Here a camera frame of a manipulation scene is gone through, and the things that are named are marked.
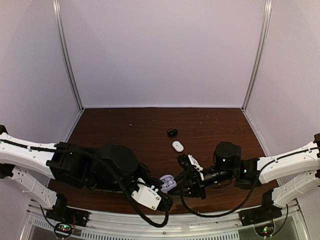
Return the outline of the purple round charging case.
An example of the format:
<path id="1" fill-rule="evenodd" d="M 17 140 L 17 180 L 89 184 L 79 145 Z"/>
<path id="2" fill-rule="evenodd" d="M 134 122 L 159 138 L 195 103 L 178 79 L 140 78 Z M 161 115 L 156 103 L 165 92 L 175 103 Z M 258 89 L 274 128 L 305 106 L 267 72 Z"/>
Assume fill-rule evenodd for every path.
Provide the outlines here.
<path id="1" fill-rule="evenodd" d="M 163 175 L 159 179 L 163 182 L 161 187 L 161 191 L 163 193 L 167 194 L 170 190 L 174 189 L 177 186 L 175 178 L 170 174 Z"/>

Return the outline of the white charging case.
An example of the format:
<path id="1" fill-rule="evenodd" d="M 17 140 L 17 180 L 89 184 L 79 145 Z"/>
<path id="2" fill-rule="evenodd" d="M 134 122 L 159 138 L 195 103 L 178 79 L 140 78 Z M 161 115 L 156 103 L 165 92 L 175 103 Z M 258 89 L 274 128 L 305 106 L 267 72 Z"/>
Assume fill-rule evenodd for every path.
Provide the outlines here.
<path id="1" fill-rule="evenodd" d="M 181 144 L 181 142 L 177 140 L 172 142 L 172 147 L 178 153 L 181 153 L 184 151 L 184 146 Z"/>

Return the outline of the black charging case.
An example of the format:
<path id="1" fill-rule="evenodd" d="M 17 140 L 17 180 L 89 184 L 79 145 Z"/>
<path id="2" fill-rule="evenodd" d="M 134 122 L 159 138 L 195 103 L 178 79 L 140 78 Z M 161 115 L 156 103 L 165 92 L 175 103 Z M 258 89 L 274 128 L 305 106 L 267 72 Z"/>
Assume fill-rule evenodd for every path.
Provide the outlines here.
<path id="1" fill-rule="evenodd" d="M 176 128 L 171 128 L 167 131 L 169 137 L 174 137 L 178 135 L 178 130 Z"/>

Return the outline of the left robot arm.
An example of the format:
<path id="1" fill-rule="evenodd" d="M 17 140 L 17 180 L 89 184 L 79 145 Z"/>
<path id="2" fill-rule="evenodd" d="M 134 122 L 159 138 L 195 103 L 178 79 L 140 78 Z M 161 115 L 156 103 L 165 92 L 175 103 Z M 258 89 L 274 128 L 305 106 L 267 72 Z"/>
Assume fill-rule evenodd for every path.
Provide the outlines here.
<path id="1" fill-rule="evenodd" d="M 134 201 L 153 211 L 169 208 L 159 190 L 162 182 L 152 177 L 149 168 L 123 145 L 90 148 L 66 142 L 36 143 L 10 136 L 1 125 L 1 179 L 13 178 L 14 169 L 19 167 L 77 189 L 127 191 Z"/>

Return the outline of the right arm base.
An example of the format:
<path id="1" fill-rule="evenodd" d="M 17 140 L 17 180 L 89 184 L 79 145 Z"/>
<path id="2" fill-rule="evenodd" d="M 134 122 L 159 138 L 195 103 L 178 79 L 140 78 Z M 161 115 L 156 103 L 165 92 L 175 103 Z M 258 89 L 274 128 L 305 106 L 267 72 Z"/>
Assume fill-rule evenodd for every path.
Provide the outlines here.
<path id="1" fill-rule="evenodd" d="M 255 233 L 262 238 L 276 233 L 275 219 L 283 216 L 281 208 L 263 206 L 241 210 L 238 215 L 243 227 L 254 226 Z"/>

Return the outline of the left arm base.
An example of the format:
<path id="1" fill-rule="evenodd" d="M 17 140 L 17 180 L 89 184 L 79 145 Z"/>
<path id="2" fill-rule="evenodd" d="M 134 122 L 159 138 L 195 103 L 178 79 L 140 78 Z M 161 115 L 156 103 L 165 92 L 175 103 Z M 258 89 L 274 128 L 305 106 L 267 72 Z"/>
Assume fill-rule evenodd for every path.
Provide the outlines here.
<path id="1" fill-rule="evenodd" d="M 67 207 L 63 214 L 56 210 L 45 209 L 42 212 L 44 219 L 53 228 L 54 235 L 59 240 L 65 240 L 87 226 L 89 212 L 76 208 Z"/>

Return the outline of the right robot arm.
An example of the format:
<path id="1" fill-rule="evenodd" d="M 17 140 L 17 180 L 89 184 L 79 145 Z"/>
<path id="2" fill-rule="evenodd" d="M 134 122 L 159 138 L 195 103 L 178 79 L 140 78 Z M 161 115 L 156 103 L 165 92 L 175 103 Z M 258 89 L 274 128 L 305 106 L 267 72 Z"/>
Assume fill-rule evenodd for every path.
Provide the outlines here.
<path id="1" fill-rule="evenodd" d="M 320 135 L 296 150 L 287 153 L 243 160 L 242 149 L 231 142 L 220 142 L 213 152 L 211 167 L 204 168 L 192 155 L 179 155 L 183 171 L 176 177 L 163 176 L 162 191 L 171 195 L 183 193 L 189 198 L 206 198 L 207 187 L 218 187 L 233 181 L 235 187 L 250 190 L 287 175 L 296 176 L 283 186 L 262 197 L 263 205 L 256 210 L 259 220 L 268 220 L 277 208 L 304 195 L 320 184 Z"/>

